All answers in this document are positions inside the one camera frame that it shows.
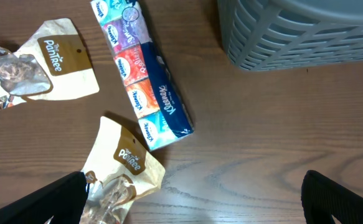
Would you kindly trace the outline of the Kleenex tissue multipack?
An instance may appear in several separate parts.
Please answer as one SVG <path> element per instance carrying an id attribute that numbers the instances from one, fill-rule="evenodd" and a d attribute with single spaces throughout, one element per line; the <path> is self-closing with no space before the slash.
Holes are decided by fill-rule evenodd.
<path id="1" fill-rule="evenodd" d="M 90 4 L 149 150 L 192 134 L 192 121 L 150 36 L 139 2 L 92 0 Z"/>

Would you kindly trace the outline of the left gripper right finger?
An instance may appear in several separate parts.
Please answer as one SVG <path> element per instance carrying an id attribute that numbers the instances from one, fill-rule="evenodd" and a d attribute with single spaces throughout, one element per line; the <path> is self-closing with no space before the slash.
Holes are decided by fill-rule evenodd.
<path id="1" fill-rule="evenodd" d="M 315 170 L 303 179 L 301 203 L 307 224 L 363 223 L 363 198 Z"/>

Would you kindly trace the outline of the beige Pantree pouch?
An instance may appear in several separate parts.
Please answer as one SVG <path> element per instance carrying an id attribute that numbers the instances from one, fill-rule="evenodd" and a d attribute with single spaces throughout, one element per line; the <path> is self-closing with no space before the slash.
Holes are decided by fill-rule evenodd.
<path id="1" fill-rule="evenodd" d="M 0 111 L 28 101 L 99 92 L 87 50 L 68 18 L 45 21 L 17 51 L 0 47 Z"/>
<path id="2" fill-rule="evenodd" d="M 123 223 L 135 200 L 161 188 L 165 168 L 122 125 L 102 116 L 82 172 L 88 197 L 77 223 Z"/>

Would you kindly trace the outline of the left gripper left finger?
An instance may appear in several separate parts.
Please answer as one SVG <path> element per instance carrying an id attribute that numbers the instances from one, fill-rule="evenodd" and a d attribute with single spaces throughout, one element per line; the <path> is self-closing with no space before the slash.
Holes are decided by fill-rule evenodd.
<path id="1" fill-rule="evenodd" d="M 88 197 L 83 172 L 72 172 L 0 208 L 0 224 L 79 223 Z"/>

